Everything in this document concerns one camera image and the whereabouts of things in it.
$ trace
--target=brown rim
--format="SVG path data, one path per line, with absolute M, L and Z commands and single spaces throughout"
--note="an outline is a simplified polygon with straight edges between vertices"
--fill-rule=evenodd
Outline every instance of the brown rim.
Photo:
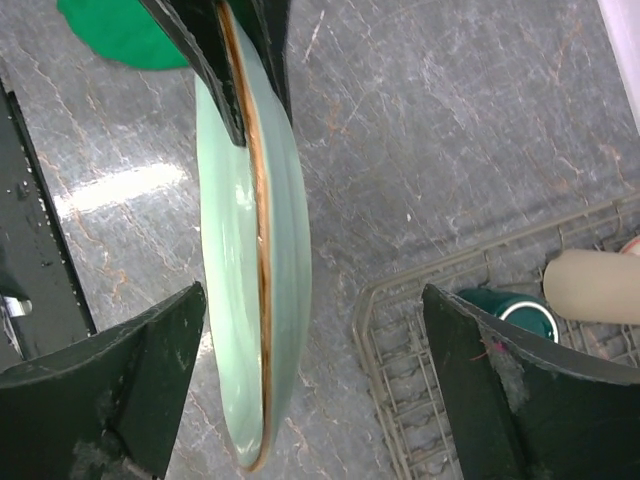
M 233 83 L 238 92 L 242 119 L 244 120 L 247 144 L 251 156 L 251 164 L 256 190 L 256 206 L 258 210 L 258 285 L 260 298 L 260 344 L 262 352 L 262 443 L 256 461 L 247 468 L 255 472 L 264 465 L 269 453 L 271 438 L 271 265 L 269 263 L 269 191 L 267 172 L 264 163 L 264 152 L 258 125 L 258 113 L 251 97 L 247 75 L 242 68 L 242 57 L 238 44 L 233 13 L 226 3 L 218 5 L 218 16 L 233 72 Z

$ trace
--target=black plastic part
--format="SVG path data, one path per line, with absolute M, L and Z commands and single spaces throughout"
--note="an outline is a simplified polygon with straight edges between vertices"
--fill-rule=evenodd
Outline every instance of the black plastic part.
M 233 143 L 246 144 L 233 75 L 218 19 L 219 0 L 140 0 L 202 78 L 220 110 Z M 290 0 L 230 0 L 271 86 L 291 117 L 285 47 Z
M 0 478 L 162 478 L 203 327 L 200 284 L 0 374 Z
M 96 330 L 8 85 L 6 76 L 0 78 L 0 291 L 28 297 L 32 303 L 29 315 L 11 320 L 22 353 L 30 359 L 65 348 Z M 0 371 L 7 366 L 0 363 Z
M 465 478 L 640 478 L 640 369 L 557 345 L 433 285 L 423 302 Z

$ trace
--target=pink object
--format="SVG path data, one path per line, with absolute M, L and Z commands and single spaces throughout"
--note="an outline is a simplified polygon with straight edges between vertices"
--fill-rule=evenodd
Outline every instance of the pink object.
M 640 256 L 640 235 L 622 247 L 620 253 Z

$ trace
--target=green round object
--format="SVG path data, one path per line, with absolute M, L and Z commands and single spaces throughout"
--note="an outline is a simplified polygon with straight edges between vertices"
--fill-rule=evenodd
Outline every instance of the green round object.
M 148 70 L 187 66 L 138 0 L 58 0 L 58 10 L 98 55 Z
M 558 327 L 553 316 L 535 297 L 488 288 L 468 288 L 457 295 L 512 325 L 554 342 L 558 341 Z

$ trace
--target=dish rack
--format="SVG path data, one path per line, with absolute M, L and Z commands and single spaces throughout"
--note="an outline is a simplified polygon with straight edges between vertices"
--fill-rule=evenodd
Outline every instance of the dish rack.
M 640 191 L 518 230 L 367 285 L 353 329 L 399 479 L 462 479 L 422 316 L 427 283 L 488 286 L 542 297 L 548 260 L 566 248 L 618 251 L 640 234 Z M 557 318 L 560 344 L 633 367 L 640 326 Z

